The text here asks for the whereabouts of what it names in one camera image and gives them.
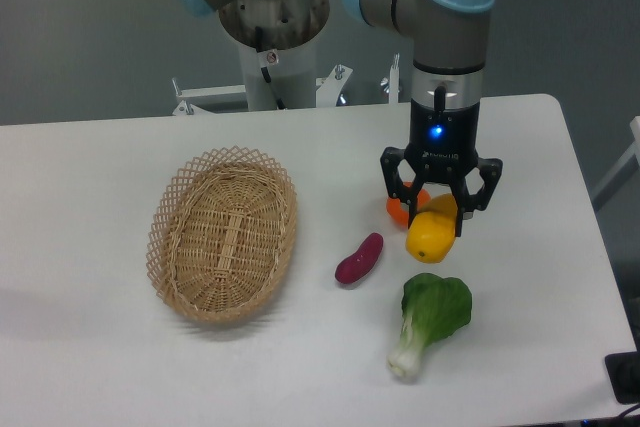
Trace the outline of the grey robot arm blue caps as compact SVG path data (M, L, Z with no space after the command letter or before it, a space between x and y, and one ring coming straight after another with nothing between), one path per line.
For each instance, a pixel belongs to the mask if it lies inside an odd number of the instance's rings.
M328 0L181 0L195 15L216 13L226 33L249 51L244 68L248 103L256 110L311 106L315 83L289 61L316 40ZM502 173L498 159L481 158L476 133L491 11L495 0L342 0L371 27L413 44L409 141L388 147L380 163L388 194L418 210L427 184L449 187L455 221L486 209Z

